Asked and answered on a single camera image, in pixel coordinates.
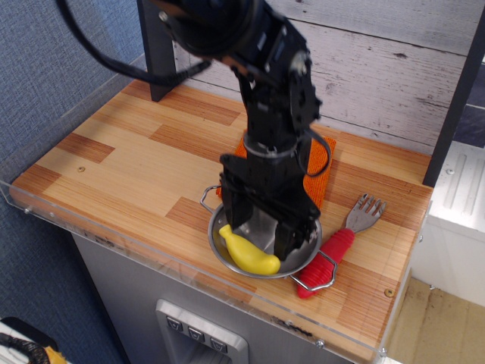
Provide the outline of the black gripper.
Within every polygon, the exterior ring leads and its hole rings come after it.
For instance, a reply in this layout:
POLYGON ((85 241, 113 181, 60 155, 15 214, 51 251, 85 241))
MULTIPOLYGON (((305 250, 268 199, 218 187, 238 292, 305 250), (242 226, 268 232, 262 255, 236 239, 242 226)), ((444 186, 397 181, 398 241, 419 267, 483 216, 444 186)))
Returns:
POLYGON ((220 162, 222 202, 232 230, 245 224, 259 208, 277 221, 274 255, 281 261, 310 237, 320 217, 319 208, 305 192, 309 152, 282 158, 246 158, 223 154, 220 162))

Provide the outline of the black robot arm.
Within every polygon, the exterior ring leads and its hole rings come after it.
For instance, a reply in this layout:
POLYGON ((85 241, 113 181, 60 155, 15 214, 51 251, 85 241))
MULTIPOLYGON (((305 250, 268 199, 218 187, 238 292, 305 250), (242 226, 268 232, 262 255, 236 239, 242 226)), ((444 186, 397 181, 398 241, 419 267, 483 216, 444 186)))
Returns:
POLYGON ((159 1, 158 7, 183 49, 236 75, 248 118, 246 155, 221 156, 224 211, 232 228, 255 210, 271 216, 274 254, 285 259, 320 216, 303 186, 321 106, 305 38, 264 1, 159 1))

